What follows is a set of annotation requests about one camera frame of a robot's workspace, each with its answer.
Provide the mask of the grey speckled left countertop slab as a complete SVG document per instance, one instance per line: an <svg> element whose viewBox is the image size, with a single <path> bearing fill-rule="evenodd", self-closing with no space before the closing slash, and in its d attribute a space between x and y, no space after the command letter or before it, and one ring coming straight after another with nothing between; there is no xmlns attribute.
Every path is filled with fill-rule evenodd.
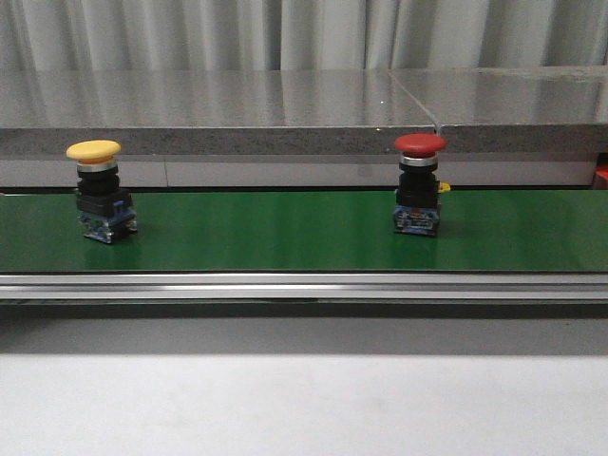
<svg viewBox="0 0 608 456"><path fill-rule="evenodd" d="M434 122L385 71L5 70L1 152L113 140L145 156L384 155Z"/></svg>

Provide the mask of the grey pleated curtain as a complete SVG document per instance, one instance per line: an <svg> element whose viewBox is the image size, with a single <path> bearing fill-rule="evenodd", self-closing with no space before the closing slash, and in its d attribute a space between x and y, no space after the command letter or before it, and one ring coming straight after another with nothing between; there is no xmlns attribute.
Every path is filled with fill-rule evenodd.
<svg viewBox="0 0 608 456"><path fill-rule="evenodd" d="M5 1L7 70L600 66L603 1Z"/></svg>

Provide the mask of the aluminium conveyor frame rail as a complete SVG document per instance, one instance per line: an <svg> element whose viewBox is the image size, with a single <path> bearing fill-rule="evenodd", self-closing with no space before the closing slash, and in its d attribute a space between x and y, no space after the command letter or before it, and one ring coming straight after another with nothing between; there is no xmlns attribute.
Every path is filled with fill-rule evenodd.
<svg viewBox="0 0 608 456"><path fill-rule="evenodd" d="M605 273L11 274L6 300L317 299L604 304Z"/></svg>

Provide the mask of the white cabinet front panel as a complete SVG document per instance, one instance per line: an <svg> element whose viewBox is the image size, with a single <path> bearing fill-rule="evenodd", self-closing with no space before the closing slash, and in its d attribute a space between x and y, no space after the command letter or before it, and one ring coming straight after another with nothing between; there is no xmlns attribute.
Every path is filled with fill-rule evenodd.
<svg viewBox="0 0 608 456"><path fill-rule="evenodd" d="M437 177L452 185L588 185L598 160L582 153L450 153L439 155ZM399 157L382 155L123 155L126 187L389 186L398 182ZM56 156L4 158L4 187L72 187L73 160Z"/></svg>

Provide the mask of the red plastic tray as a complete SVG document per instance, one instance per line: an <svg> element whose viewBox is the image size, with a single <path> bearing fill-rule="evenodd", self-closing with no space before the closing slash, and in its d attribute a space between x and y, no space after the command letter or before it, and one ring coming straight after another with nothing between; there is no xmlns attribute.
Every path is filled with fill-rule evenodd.
<svg viewBox="0 0 608 456"><path fill-rule="evenodd" d="M607 190L608 189L608 165L599 165L596 170L592 181L593 190Z"/></svg>

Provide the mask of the grey speckled right countertop slab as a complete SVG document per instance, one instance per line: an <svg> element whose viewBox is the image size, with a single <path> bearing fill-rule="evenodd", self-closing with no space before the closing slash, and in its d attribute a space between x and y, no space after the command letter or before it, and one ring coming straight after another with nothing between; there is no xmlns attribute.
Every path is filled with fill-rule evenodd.
<svg viewBox="0 0 608 456"><path fill-rule="evenodd" d="M601 154L606 66L396 69L451 153Z"/></svg>

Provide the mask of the green conveyor belt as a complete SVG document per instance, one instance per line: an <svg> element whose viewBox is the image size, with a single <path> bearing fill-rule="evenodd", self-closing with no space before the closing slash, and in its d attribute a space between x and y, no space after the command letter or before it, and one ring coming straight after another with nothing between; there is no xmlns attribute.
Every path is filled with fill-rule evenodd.
<svg viewBox="0 0 608 456"><path fill-rule="evenodd" d="M1 269L566 271L607 268L607 195L453 190L436 237L393 230L391 191L137 193L139 230L87 239L70 194L1 199Z"/></svg>

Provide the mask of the grey speckled countertop slab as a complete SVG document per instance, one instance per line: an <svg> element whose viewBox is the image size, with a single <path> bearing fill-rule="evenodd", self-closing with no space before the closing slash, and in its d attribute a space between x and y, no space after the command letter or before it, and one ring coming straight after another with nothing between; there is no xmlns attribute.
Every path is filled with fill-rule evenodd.
<svg viewBox="0 0 608 456"><path fill-rule="evenodd" d="M451 153L601 154L606 66L396 69Z"/></svg>
<svg viewBox="0 0 608 456"><path fill-rule="evenodd" d="M113 140L145 156L384 155L434 122L385 71L5 70L1 152Z"/></svg>

